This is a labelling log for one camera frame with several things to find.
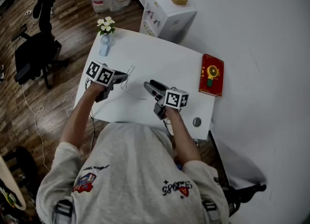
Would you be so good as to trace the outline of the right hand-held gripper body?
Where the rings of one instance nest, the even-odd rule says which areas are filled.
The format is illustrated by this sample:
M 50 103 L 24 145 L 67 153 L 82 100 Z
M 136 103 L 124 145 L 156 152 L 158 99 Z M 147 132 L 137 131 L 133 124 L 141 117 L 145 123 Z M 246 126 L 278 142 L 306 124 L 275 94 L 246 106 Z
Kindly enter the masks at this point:
M 154 107 L 154 113 L 159 119 L 165 118 L 165 107 L 177 109 L 178 111 L 185 107 L 188 102 L 188 92 L 172 88 L 164 91 L 163 96 L 157 97 L 157 102 Z

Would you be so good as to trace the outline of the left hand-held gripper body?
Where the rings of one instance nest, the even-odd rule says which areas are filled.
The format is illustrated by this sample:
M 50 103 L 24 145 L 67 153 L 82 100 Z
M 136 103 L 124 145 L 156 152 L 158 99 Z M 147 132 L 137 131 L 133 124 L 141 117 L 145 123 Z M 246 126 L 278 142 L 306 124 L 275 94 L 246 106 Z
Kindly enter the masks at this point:
M 114 89 L 113 77 L 115 72 L 115 70 L 109 68 L 105 64 L 101 64 L 94 60 L 90 62 L 86 75 L 92 82 L 105 86 L 105 89 L 96 97 L 96 102 L 101 102 L 102 100 L 107 99 L 109 93 Z

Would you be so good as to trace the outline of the person's right hand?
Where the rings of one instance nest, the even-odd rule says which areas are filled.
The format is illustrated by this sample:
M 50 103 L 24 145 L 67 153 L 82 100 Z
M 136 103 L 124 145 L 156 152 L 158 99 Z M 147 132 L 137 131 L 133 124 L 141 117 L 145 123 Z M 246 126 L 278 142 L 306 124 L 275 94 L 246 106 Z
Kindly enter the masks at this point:
M 178 109 L 171 108 L 169 106 L 165 107 L 165 118 L 172 120 L 178 117 L 180 117 L 180 113 Z

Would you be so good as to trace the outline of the person's left hand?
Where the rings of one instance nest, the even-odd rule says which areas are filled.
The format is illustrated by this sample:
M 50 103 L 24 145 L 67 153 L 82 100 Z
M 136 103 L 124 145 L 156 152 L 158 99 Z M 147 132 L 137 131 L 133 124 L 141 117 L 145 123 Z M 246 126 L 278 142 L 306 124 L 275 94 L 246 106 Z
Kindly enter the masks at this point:
M 91 82 L 90 86 L 87 88 L 87 92 L 94 97 L 99 95 L 101 92 L 103 92 L 106 89 L 104 85 L 98 84 L 96 82 Z

